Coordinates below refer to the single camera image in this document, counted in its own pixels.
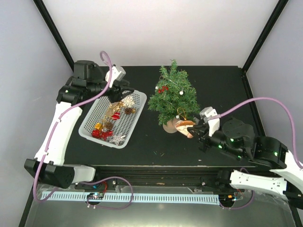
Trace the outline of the wooden bauble ornament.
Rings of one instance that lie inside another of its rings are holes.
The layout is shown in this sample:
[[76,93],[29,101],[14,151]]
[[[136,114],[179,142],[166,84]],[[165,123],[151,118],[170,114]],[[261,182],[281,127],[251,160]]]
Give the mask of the wooden bauble ornament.
[[195,126],[195,122],[191,120],[180,120],[176,122],[175,124],[175,129],[180,132],[181,134],[185,135],[187,138],[191,139],[193,138],[193,135],[188,132],[188,127],[193,127]]

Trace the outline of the white plastic basket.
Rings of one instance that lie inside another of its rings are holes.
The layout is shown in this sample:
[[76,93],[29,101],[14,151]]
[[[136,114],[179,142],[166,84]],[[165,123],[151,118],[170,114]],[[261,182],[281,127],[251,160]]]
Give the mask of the white plastic basket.
[[[134,105],[132,108],[135,108],[136,112],[129,115],[125,114],[125,108],[127,108],[126,106],[119,107],[118,103],[110,103],[109,99],[105,96],[94,101],[92,107],[87,113],[87,116],[84,118],[82,124],[79,127],[79,135],[103,146],[117,149],[124,148],[132,135],[132,132],[136,126],[136,123],[138,122],[140,114],[147,100],[146,94],[138,90],[135,90],[132,95],[134,98]],[[120,113],[120,119],[116,121],[111,119],[111,116],[115,112]],[[98,122],[103,124],[103,129],[101,131],[108,131],[104,128],[104,124],[106,122],[112,122],[114,124],[114,127],[111,130],[113,132],[113,135],[122,133],[126,136],[125,141],[120,142],[117,146],[113,143],[109,143],[109,141],[112,139],[112,136],[108,137],[106,141],[100,138],[97,139],[92,137],[91,133],[94,130],[95,124]]]

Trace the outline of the red berry sprig ornament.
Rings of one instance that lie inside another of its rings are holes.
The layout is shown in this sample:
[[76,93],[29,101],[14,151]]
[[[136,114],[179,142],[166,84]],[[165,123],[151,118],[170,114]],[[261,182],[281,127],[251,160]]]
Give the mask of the red berry sprig ornament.
[[168,89],[169,88],[167,86],[162,86],[162,87],[158,88],[158,93],[161,94],[161,93],[167,91]]

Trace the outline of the small green christmas tree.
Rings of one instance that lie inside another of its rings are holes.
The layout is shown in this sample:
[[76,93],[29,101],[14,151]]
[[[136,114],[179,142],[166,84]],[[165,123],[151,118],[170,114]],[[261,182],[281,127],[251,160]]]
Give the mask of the small green christmas tree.
[[[158,88],[169,89],[161,94]],[[167,133],[175,133],[176,122],[193,120],[199,114],[196,89],[188,79],[185,70],[179,70],[177,61],[173,59],[169,67],[160,67],[159,81],[155,85],[154,94],[148,101],[148,109],[158,113],[158,123]]]

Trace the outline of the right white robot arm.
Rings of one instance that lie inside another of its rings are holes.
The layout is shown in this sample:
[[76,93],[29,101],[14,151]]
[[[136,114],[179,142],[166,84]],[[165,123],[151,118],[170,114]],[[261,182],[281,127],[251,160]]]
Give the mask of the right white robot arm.
[[259,191],[303,207],[303,171],[292,152],[279,140],[256,136],[251,125],[231,118],[218,128],[211,121],[190,125],[186,132],[199,141],[203,152],[215,148],[226,158],[248,166],[222,167],[215,179],[203,180],[203,188],[219,192]]

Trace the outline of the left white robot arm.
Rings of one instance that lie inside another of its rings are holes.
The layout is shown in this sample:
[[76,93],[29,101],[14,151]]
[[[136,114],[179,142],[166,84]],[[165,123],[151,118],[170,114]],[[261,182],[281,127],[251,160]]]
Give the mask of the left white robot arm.
[[73,75],[59,90],[51,126],[41,148],[33,159],[27,159],[24,168],[39,183],[66,189],[70,185],[85,182],[91,189],[101,185],[102,178],[95,168],[83,165],[64,165],[65,152],[82,106],[105,96],[111,103],[121,101],[134,92],[124,80],[125,70],[111,65],[103,70],[93,61],[75,62]]

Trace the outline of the gold bell ornament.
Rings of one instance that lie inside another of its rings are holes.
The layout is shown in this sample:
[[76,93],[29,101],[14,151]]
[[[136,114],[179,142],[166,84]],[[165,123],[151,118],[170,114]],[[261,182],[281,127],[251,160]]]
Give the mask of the gold bell ornament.
[[118,103],[118,105],[119,105],[119,107],[125,107],[125,103],[124,103],[123,101],[120,101],[120,102]]

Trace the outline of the white wooden snowflake ornament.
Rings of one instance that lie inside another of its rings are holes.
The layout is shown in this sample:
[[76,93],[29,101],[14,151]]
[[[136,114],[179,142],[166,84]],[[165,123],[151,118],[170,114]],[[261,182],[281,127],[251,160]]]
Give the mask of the white wooden snowflake ornament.
[[126,107],[131,108],[134,105],[134,98],[133,95],[127,95],[122,102],[125,104]]

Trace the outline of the brown pine cone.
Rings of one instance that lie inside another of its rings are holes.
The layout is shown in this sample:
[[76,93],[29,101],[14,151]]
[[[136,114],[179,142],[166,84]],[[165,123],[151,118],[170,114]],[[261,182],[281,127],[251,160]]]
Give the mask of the brown pine cone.
[[132,107],[125,108],[125,114],[127,114],[127,115],[133,114],[135,112],[136,112],[135,108],[132,108]]
[[107,129],[107,130],[109,130],[109,131],[112,130],[113,127],[114,127],[114,124],[112,122],[106,122],[104,124],[104,128]]

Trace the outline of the red santa figure ornament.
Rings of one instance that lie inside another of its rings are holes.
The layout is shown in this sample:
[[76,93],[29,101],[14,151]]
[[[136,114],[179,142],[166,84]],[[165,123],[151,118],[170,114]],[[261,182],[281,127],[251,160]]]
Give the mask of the red santa figure ornament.
[[115,112],[112,116],[111,116],[112,120],[118,120],[120,119],[120,113],[119,112]]

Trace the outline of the gold gift box ornament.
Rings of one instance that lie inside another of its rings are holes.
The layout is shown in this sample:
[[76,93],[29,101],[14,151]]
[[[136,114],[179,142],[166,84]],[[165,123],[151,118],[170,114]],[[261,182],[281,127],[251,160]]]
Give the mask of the gold gift box ornament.
[[101,123],[96,123],[95,126],[94,126],[94,129],[95,130],[98,130],[98,131],[101,131],[103,129],[103,124]]

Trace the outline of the red bow ornament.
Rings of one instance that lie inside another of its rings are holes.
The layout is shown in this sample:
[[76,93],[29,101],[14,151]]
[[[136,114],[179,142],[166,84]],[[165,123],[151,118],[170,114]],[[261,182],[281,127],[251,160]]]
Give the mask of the red bow ornament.
[[106,141],[108,137],[111,137],[113,135],[112,131],[102,131],[99,135],[99,138]]

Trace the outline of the red gift box ornament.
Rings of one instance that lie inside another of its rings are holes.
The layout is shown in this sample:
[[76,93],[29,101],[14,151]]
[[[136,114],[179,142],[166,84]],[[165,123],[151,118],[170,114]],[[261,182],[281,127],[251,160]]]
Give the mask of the red gift box ornament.
[[101,131],[100,131],[100,130],[97,130],[97,129],[94,129],[94,130],[92,131],[91,135],[92,135],[92,137],[98,139],[98,138],[100,138],[100,136],[101,136]]

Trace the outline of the silver star ornament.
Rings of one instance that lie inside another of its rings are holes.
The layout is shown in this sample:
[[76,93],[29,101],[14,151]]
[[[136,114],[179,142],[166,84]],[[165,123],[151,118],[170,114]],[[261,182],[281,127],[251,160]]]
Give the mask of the silver star ornament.
[[113,143],[115,145],[119,145],[120,142],[125,141],[126,136],[123,135],[122,133],[118,134],[118,135],[113,135],[112,139],[109,141],[109,143]]

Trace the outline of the small circuit board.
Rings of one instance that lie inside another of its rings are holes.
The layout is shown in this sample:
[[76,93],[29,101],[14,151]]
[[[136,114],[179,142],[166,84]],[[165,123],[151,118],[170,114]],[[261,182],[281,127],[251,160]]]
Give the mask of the small circuit board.
[[103,197],[103,192],[92,192],[87,195],[87,200],[101,200]]

